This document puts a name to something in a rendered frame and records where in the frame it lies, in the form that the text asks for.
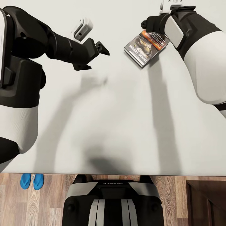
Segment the sandal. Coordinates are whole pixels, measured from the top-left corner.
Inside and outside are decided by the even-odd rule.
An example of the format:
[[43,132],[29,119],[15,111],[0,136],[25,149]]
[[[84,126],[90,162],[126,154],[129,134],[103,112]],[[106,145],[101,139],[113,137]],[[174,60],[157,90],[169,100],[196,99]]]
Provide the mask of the sandal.
[[23,189],[28,189],[31,182],[31,174],[23,174],[21,176],[20,185]]
[[33,183],[34,183],[34,189],[39,190],[40,188],[43,187],[44,184],[44,176],[43,174],[35,174],[33,178]]

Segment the hardback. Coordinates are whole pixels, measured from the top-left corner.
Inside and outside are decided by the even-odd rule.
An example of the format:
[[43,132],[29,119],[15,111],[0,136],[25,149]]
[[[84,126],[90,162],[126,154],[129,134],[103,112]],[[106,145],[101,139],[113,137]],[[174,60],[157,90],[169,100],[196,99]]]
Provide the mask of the hardback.
[[142,31],[124,47],[124,51],[142,68],[163,48],[170,40],[163,34]]

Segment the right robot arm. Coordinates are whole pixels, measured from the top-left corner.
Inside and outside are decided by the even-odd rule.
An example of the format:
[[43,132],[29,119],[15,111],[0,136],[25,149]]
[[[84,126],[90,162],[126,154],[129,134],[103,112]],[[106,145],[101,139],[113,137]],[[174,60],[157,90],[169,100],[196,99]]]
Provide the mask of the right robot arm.
[[158,16],[141,23],[146,32],[166,35],[183,59],[200,101],[226,119],[226,33],[184,0],[163,0]]

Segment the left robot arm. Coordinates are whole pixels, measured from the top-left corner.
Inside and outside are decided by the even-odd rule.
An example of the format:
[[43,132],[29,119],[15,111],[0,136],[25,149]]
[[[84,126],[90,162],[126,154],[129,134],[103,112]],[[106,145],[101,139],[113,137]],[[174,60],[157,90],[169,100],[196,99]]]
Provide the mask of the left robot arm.
[[91,38],[90,18],[80,18],[68,34],[58,35],[45,23],[16,6],[0,8],[0,172],[18,155],[31,149],[38,137],[40,89],[46,82],[42,65],[29,58],[46,54],[72,63],[74,70],[87,65],[106,47]]

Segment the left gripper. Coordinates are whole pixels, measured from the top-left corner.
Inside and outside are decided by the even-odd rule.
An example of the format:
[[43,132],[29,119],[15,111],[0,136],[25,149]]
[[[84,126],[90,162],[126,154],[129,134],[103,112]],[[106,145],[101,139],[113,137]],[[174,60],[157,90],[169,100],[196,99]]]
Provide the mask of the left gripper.
[[110,55],[109,51],[100,41],[95,44],[93,39],[87,38],[83,44],[80,44],[69,38],[67,39],[70,43],[71,54],[66,62],[72,63],[76,71],[91,70],[92,67],[87,64],[99,54]]

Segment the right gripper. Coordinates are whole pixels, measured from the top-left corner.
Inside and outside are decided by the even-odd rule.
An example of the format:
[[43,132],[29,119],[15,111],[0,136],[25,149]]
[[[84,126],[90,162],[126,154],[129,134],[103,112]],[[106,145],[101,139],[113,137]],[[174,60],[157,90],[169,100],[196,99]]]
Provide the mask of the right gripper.
[[162,34],[160,32],[160,24],[166,15],[168,14],[166,13],[159,16],[148,17],[147,20],[144,20],[141,23],[142,29],[146,29],[146,32],[156,32],[157,34]]

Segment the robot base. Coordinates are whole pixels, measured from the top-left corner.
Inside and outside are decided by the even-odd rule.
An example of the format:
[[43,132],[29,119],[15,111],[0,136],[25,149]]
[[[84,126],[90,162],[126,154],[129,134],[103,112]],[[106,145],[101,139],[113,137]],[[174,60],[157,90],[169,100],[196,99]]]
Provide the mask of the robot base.
[[93,180],[77,175],[69,187],[64,207],[62,226],[88,226],[94,199],[132,199],[138,226],[164,226],[162,202],[156,185],[149,175],[134,180]]

